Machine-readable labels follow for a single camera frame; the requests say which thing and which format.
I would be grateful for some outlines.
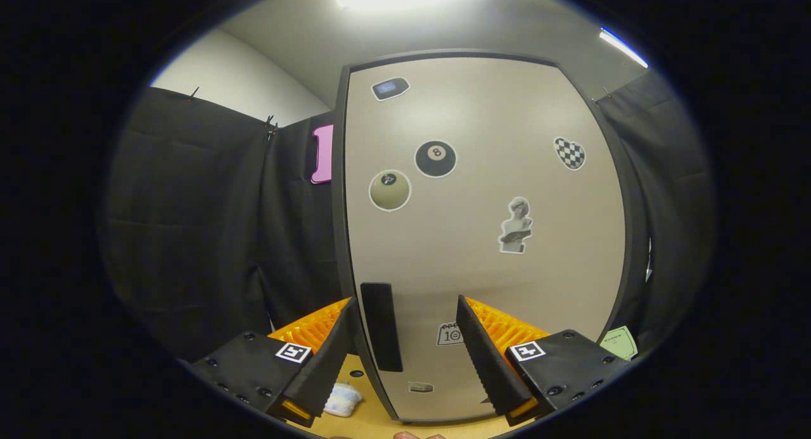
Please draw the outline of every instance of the black curtain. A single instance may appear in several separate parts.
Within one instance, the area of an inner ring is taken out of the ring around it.
[[[313,131],[333,114],[287,125],[271,136],[260,206],[260,266],[273,326],[341,300],[333,239],[332,182],[313,184]]]
[[[686,107],[655,72],[597,106],[622,139],[645,200],[653,273],[647,283],[629,283],[613,323],[629,327],[643,355],[686,313],[712,262],[717,222],[710,160]]]
[[[270,330],[256,261],[266,139],[262,121],[153,87],[122,130],[102,229],[108,271],[179,358]]]

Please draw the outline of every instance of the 8 ball sticker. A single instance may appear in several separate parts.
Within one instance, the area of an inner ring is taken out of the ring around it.
[[[444,141],[428,141],[417,148],[414,163],[417,169],[428,177],[443,177],[451,174],[456,167],[456,151]]]

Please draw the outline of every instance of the door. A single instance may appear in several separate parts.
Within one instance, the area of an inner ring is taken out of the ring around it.
[[[347,89],[355,288],[369,336],[361,284],[391,286],[402,359],[378,371],[385,395],[408,421],[491,414],[452,334],[457,296],[600,337],[625,257],[603,133],[557,67],[530,61],[400,61],[351,72]]]

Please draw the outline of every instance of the small label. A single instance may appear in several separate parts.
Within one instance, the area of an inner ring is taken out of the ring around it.
[[[437,334],[437,346],[452,346],[453,344],[464,343],[461,337],[459,326],[455,322],[448,322],[440,325]]]
[[[512,346],[510,347],[510,351],[515,355],[518,361],[527,361],[528,359],[538,358],[541,355],[547,355],[535,341]]]
[[[631,332],[628,330],[627,326],[612,329],[606,333],[606,337],[603,338],[600,347],[621,359],[634,358],[634,355],[638,353],[637,343],[635,343],[634,337],[631,336]]]
[[[408,391],[412,393],[431,393],[434,391],[434,385],[425,382],[409,382]]]
[[[304,358],[307,358],[307,356],[310,355],[310,350],[310,347],[287,343],[284,344],[284,347],[281,347],[279,352],[276,352],[276,356],[281,359],[287,359],[300,364],[302,361],[304,361]]]

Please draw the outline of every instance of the printed number sticker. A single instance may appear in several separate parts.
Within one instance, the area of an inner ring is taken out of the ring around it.
[[[302,361],[304,361],[304,358],[307,358],[307,356],[310,355],[310,350],[310,347],[287,343],[284,344],[284,347],[281,347],[279,352],[276,352],[276,356],[281,359],[287,359],[300,364]]]
[[[437,333],[437,346],[452,346],[464,343],[459,326],[455,322],[441,324]]]
[[[510,351],[515,355],[518,361],[527,361],[528,359],[538,358],[541,355],[547,355],[535,341],[512,346],[510,347]]]

